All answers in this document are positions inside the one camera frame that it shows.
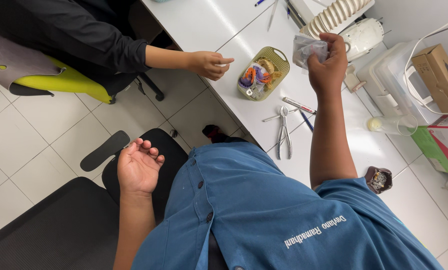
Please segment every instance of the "black sleeve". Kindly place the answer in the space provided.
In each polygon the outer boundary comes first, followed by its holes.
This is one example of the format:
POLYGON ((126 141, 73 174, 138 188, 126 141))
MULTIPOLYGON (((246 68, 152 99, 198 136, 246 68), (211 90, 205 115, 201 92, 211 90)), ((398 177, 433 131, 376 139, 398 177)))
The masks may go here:
POLYGON ((41 21, 41 30, 57 49, 124 73, 149 70, 145 65, 146 40, 132 40, 122 35, 113 25, 97 21, 77 3, 71 0, 16 2, 41 21))

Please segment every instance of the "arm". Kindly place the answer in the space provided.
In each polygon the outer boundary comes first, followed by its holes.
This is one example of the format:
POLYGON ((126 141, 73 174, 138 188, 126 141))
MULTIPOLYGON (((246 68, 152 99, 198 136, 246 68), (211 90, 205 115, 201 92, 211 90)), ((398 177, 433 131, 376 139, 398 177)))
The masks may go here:
POLYGON ((158 155, 159 151, 141 138, 119 155, 117 176, 121 198, 115 270, 131 269, 140 245, 156 227, 151 194, 164 163, 164 156, 158 155))
POLYGON ((150 46, 143 39, 133 40, 68 0, 37 0, 22 5, 42 21, 48 39, 39 42, 120 72, 145 72, 149 67, 180 68, 215 81, 234 61, 216 52, 178 52, 150 46))
POLYGON ((318 99, 318 111, 311 143, 311 187, 323 181, 357 178, 347 145, 341 83, 347 68, 344 40, 336 34, 321 34, 328 42, 329 58, 319 63, 316 55, 308 58, 309 79, 318 99))

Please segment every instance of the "red marker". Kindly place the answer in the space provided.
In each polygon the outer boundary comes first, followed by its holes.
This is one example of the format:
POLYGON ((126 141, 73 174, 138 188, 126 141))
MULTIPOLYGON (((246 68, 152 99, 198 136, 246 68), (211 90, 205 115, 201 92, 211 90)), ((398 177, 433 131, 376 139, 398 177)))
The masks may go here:
POLYGON ((315 109, 311 109, 310 107, 302 105, 301 103, 299 103, 297 101, 294 101, 294 100, 292 100, 292 99, 290 99, 288 97, 283 98, 283 101, 286 102, 286 103, 289 103, 289 104, 291 104, 293 106, 296 106, 296 107, 298 107, 300 109, 303 109, 303 110, 305 110, 305 111, 307 111, 309 113, 312 113, 312 114, 316 114, 317 113, 317 111, 315 109))

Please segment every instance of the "brown cardboard box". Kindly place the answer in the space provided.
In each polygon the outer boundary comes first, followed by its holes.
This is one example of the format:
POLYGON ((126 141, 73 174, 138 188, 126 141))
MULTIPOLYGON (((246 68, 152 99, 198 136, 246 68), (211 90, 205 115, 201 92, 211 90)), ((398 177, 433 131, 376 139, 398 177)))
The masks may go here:
POLYGON ((441 44, 425 48, 412 62, 443 113, 448 113, 448 56, 441 44))

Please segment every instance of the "white wall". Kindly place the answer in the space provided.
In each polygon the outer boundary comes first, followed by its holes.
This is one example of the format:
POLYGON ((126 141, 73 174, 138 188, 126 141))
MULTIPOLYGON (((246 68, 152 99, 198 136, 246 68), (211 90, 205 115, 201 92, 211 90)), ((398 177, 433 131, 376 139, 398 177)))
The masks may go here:
MULTIPOLYGON (((364 13, 383 22, 384 44, 417 40, 448 22, 448 0, 376 0, 364 13)), ((442 43, 448 54, 448 30, 422 41, 427 47, 442 43)))

